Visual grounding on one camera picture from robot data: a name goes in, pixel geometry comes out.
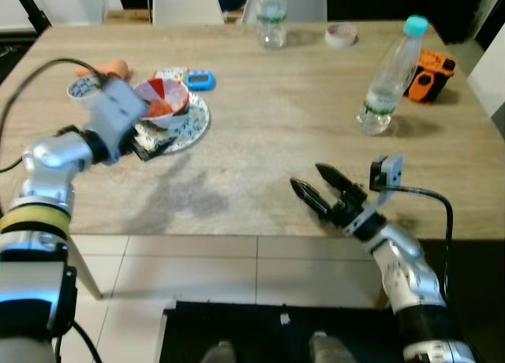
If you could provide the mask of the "clear bottle with green label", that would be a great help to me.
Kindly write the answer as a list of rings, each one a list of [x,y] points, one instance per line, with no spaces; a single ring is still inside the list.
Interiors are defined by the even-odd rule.
[[[260,45],[267,49],[281,49],[287,35],[288,0],[253,0]]]

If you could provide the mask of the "white chair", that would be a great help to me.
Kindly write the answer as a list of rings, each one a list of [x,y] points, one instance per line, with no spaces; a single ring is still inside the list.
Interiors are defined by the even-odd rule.
[[[35,0],[54,25],[103,24],[112,10],[123,10],[122,0]]]
[[[322,23],[327,17],[327,0],[287,0],[288,23]],[[246,0],[239,24],[256,23],[257,0]]]
[[[224,24],[218,0],[151,0],[153,24]]]

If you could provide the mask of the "beige masking tape roll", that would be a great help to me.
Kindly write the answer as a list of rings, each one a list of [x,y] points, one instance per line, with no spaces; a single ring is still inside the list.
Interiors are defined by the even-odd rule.
[[[349,48],[357,42],[358,30],[349,21],[336,21],[329,24],[324,33],[325,42],[332,48]]]

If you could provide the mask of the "clear bottle with teal cap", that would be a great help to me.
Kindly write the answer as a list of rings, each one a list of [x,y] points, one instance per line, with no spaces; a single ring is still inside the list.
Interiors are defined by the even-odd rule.
[[[381,135],[389,128],[392,115],[401,103],[417,69],[429,21],[414,14],[405,21],[402,34],[389,46],[381,67],[365,93],[361,113],[357,115],[358,131]]]

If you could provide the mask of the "wooden dining table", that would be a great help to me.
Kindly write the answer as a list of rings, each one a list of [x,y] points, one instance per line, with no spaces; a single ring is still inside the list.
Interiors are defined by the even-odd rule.
[[[202,93],[211,121],[190,148],[141,162],[122,159],[78,176],[71,234],[125,241],[207,238],[248,248],[260,237],[321,237],[296,198],[298,177],[325,190],[317,163],[365,183],[378,156],[405,159],[403,183],[443,194],[454,208],[455,241],[505,237],[503,140],[463,75],[434,106],[404,101],[389,132],[371,137],[356,117],[401,21],[358,21],[353,46],[325,42],[326,24],[292,23],[287,44],[263,48],[252,25],[79,25],[45,31],[0,83],[0,106],[48,60],[91,64],[120,59],[133,81],[184,66],[213,72]]]

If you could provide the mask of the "orange and black device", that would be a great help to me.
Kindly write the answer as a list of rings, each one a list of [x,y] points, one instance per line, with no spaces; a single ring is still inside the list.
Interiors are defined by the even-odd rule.
[[[434,103],[455,74],[457,60],[436,51],[422,49],[414,78],[405,89],[404,96],[416,103]]]

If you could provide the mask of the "small blue digital timer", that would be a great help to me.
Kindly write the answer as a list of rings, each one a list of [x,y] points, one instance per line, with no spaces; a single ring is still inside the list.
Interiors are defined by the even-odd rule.
[[[215,88],[216,79],[212,71],[206,69],[193,69],[183,78],[184,85],[192,92],[205,92]]]

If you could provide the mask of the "grey right robot foot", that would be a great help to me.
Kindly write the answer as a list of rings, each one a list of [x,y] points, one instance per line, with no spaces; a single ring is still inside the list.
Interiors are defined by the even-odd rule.
[[[315,331],[309,342],[312,363],[357,363],[354,354],[336,338],[325,331]]]

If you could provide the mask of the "red white bowl with food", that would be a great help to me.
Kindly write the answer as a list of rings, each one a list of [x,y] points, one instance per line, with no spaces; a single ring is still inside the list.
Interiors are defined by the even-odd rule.
[[[141,125],[155,131],[172,131],[188,114],[190,92],[183,82],[155,77],[134,86],[134,92],[148,105]]]

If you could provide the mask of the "black floor mat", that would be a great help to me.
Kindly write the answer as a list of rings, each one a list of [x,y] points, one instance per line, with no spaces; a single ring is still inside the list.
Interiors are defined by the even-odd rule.
[[[158,363],[199,363],[223,340],[239,363],[312,363],[309,340],[318,331],[338,338],[357,363],[404,362],[390,310],[180,301],[163,315]]]

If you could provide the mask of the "small blue patterned dish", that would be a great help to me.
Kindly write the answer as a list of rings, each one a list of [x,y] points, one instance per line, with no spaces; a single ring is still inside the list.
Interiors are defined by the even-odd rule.
[[[83,101],[90,99],[100,90],[101,83],[96,76],[80,76],[66,89],[70,99]]]

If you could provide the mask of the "small printed paper packet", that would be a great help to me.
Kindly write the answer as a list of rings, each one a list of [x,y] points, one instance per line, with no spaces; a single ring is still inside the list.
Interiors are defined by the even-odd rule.
[[[188,68],[184,66],[163,68],[155,71],[154,78],[172,79],[185,82],[188,71]]]

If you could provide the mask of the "grey robot foot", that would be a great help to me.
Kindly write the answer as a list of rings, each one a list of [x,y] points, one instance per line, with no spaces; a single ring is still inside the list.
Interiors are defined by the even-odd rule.
[[[205,352],[200,363],[238,363],[238,356],[230,341],[221,341]]]
[[[336,338],[325,331],[315,331],[309,342],[312,363],[357,363],[354,354]]]

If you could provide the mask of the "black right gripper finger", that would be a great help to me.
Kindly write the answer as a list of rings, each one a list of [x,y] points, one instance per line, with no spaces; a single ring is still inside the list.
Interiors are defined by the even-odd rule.
[[[296,178],[290,179],[292,190],[310,211],[313,211],[322,223],[331,222],[331,205],[309,183]]]
[[[341,201],[364,202],[367,200],[367,193],[363,187],[351,181],[332,165],[317,163],[315,168]]]

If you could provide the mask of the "grey left robot foot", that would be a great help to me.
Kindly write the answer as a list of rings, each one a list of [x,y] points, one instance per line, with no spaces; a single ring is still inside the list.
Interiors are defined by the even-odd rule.
[[[205,352],[200,363],[238,363],[238,356],[230,341],[221,341]]]

